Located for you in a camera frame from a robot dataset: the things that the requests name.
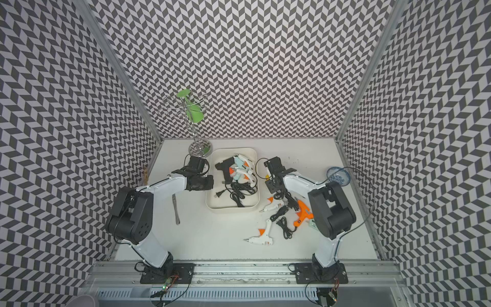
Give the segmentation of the white glue gun orange trigger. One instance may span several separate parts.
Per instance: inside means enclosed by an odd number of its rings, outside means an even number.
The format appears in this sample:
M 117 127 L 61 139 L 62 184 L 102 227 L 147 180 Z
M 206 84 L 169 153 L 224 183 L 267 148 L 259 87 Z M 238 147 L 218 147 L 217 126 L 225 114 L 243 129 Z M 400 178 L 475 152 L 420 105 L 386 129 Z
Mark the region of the white glue gun orange trigger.
M 232 179 L 232 182 L 236 182 L 239 184 L 246 184 L 252 188 L 255 188 L 257 185 L 257 177 L 251 170 L 243 170 L 240 168 L 230 168 L 229 173 Z

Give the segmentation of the white plastic storage box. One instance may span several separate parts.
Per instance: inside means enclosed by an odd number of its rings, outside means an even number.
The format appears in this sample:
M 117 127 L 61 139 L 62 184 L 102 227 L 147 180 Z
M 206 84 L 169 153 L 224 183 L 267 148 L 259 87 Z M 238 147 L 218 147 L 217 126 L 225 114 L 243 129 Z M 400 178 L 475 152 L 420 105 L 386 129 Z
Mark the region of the white plastic storage box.
M 260 201 L 258 177 L 254 171 L 257 152 L 252 148 L 226 148 L 213 152 L 210 174 L 214 187 L 205 203 L 215 213 L 239 213 L 255 209 Z

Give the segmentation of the black glue gun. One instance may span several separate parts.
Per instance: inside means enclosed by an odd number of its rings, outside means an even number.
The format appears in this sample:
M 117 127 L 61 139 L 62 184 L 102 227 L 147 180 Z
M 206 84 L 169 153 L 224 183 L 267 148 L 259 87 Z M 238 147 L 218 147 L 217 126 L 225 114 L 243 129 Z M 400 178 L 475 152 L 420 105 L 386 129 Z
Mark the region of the black glue gun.
M 233 182 L 230 168 L 235 164 L 233 157 L 225 159 L 223 162 L 219 162 L 215 165 L 216 170 L 222 171 L 225 180 L 225 189 L 230 193 L 230 198 L 236 203 L 237 207 L 244 208 L 242 200 L 245 195 L 239 189 L 237 183 Z

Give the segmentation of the small white glue gun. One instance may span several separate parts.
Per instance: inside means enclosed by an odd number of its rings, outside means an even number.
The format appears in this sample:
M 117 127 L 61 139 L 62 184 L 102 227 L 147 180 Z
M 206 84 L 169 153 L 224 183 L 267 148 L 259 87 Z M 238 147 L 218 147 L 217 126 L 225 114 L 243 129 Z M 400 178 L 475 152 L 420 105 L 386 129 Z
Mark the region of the small white glue gun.
M 269 197 L 267 198 L 267 204 L 266 206 L 260 210 L 260 212 L 270 212 L 270 211 L 275 211 L 280 209 L 282 206 L 284 206 L 284 202 L 279 199 L 275 199 L 275 197 Z

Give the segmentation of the mint green glue gun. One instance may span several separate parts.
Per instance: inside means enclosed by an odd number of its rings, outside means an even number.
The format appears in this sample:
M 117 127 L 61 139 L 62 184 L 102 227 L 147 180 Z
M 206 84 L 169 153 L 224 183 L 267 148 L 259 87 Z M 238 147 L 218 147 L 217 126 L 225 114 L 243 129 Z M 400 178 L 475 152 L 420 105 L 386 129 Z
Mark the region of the mint green glue gun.
M 251 170 L 251 163 L 247 158 L 243 158 L 240 155 L 233 156 L 233 164 L 229 167 L 230 168 L 240 168 L 243 170 Z

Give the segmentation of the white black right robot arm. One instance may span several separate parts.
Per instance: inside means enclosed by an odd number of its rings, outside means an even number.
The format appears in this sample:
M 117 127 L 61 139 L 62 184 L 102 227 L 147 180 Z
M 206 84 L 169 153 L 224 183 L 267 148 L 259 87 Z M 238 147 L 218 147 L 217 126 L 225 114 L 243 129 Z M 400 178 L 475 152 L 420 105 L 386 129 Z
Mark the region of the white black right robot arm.
M 342 237 L 357 221 L 341 185 L 327 180 L 314 182 L 293 168 L 285 168 L 279 157 L 270 158 L 263 165 L 268 175 L 265 184 L 271 193 L 279 193 L 295 209 L 300 205 L 294 204 L 292 193 L 308 201 L 317 229 L 326 238 L 313 254 L 310 271 L 315 281 L 334 279 L 341 272 L 338 250 Z

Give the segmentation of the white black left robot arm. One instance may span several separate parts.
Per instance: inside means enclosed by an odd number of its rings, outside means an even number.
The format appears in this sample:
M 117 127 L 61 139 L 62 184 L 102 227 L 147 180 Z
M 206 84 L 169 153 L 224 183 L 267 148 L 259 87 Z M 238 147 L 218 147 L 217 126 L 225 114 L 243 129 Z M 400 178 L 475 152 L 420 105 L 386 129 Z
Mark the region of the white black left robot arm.
M 105 229 L 112 238 L 128 244 L 143 263 L 162 269 L 171 263 L 171 253 L 153 232 L 153 206 L 182 191 L 209 191 L 214 178 L 208 174 L 209 162 L 191 156 L 188 164 L 172 171 L 165 179 L 136 188 L 121 188 L 109 210 Z

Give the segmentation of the mint glue gun front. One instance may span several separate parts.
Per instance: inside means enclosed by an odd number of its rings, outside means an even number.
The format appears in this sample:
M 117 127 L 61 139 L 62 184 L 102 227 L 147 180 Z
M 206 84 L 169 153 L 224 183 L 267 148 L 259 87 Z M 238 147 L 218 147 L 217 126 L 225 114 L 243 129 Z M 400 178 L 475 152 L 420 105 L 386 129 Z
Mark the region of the mint glue gun front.
M 315 224 L 315 222 L 314 222 L 313 220 L 309 222 L 309 226 L 310 226 L 312 229 L 314 229 L 314 230 L 318 230 L 317 225 Z

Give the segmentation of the metal file tool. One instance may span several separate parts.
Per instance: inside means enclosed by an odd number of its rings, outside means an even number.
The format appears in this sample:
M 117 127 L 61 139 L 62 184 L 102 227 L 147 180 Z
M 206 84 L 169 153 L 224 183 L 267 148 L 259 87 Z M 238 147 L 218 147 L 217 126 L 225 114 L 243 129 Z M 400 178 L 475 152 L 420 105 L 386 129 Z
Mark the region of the metal file tool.
M 176 225 L 179 225 L 180 224 L 180 217 L 179 217 L 179 214 L 178 214 L 178 202 L 177 202 L 177 199 L 176 199 L 176 194 L 173 194 L 172 195 L 172 202 L 173 202 L 173 209 L 174 209 L 174 212 L 175 212 L 175 222 L 176 222 Z

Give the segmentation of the blue white ceramic bowl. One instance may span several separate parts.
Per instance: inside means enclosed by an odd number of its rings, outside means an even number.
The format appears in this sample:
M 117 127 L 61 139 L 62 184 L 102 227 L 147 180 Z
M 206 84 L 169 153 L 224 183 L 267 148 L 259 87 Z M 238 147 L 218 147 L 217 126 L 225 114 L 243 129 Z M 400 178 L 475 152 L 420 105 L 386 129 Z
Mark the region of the blue white ceramic bowl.
M 345 168 L 333 166 L 326 172 L 326 177 L 329 182 L 337 182 L 341 187 L 345 187 L 350 184 L 351 176 Z

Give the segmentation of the silver stand green leaves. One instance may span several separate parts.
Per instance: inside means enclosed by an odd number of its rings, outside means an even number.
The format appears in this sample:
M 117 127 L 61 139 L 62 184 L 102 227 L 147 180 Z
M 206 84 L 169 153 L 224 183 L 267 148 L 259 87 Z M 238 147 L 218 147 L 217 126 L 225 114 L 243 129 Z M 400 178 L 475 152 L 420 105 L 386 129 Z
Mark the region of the silver stand green leaves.
M 190 89 L 184 88 L 174 96 L 163 99 L 161 111 L 177 111 L 184 114 L 184 121 L 191 133 L 193 142 L 188 148 L 190 156 L 207 158 L 212 153 L 212 144 L 198 134 L 198 124 L 205 119 L 208 109 L 208 97 L 194 94 Z

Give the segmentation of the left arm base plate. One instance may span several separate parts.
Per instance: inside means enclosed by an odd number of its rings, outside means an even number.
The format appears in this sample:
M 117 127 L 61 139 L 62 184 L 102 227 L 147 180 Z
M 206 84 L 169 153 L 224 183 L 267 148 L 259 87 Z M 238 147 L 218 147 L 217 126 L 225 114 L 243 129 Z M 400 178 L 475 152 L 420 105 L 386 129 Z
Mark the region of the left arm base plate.
M 193 278 L 195 266 L 196 265 L 194 263 L 177 263 L 169 266 L 165 265 L 164 267 L 158 269 L 152 266 L 144 265 L 140 284 L 164 284 L 169 278 L 176 278 L 174 284 L 190 284 Z

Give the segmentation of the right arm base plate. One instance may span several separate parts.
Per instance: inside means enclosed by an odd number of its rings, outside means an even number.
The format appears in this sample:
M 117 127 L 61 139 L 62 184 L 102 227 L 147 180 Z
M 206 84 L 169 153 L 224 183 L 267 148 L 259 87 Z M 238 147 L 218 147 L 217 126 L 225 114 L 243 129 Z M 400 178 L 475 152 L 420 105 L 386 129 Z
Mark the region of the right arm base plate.
M 292 273 L 299 285 L 308 283 L 340 283 L 348 284 L 349 279 L 343 263 L 336 262 L 328 268 L 319 267 L 313 263 L 294 263 Z

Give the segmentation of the aluminium front rail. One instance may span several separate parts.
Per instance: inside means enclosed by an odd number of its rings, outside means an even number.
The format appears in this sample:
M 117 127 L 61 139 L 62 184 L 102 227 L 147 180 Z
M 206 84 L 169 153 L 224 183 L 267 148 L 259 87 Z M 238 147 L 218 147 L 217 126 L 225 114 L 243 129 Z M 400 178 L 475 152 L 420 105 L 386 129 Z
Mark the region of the aluminium front rail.
M 325 285 L 299 271 L 292 261 L 197 261 L 194 260 L 192 286 L 198 287 L 296 287 Z M 342 260 L 338 274 L 348 280 L 346 287 L 405 287 L 406 283 L 393 261 Z M 132 261 L 96 262 L 84 282 L 85 289 L 99 287 L 142 287 L 143 268 Z

